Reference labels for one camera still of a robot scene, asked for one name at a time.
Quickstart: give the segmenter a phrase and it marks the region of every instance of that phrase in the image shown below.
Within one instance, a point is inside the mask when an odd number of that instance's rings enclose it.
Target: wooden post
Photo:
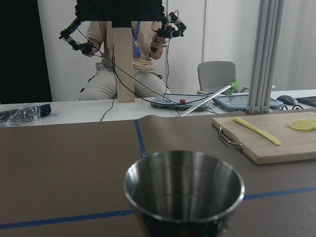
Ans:
[[[131,28],[113,28],[116,73],[122,83],[134,92],[134,70]],[[118,102],[135,102],[135,95],[118,80]]]

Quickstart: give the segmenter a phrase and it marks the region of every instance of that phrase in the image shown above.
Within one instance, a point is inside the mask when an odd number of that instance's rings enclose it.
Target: blue lanyard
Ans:
[[[136,31],[136,34],[134,34],[133,27],[132,27],[132,33],[133,33],[133,37],[134,37],[134,41],[135,41],[135,42],[137,41],[137,38],[138,38],[139,27],[140,27],[140,21],[138,21],[138,23],[137,23],[137,31]]]

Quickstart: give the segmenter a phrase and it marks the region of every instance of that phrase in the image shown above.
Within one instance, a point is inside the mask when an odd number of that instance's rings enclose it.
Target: wooden cutting board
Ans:
[[[243,144],[243,152],[257,164],[316,158],[316,130],[297,131],[288,124],[297,119],[316,119],[316,113],[286,113],[240,116],[255,127],[274,135],[277,146],[253,130],[233,121],[233,117],[213,118],[213,125],[231,141]]]

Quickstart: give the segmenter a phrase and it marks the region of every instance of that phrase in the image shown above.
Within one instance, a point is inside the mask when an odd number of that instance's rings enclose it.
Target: knife blade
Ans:
[[[281,146],[281,142],[276,138],[274,137],[272,134],[264,131],[264,130],[261,130],[261,129],[258,129],[257,127],[255,127],[254,125],[248,123],[247,121],[243,120],[241,117],[233,117],[233,120],[250,128],[251,130],[259,133],[260,135],[264,136],[265,138],[267,138],[269,141],[273,142],[274,144],[278,145],[278,146]]]

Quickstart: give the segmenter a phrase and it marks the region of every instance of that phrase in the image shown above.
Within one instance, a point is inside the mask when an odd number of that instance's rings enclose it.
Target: keyboard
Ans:
[[[316,107],[316,96],[300,97],[296,98],[298,103]]]

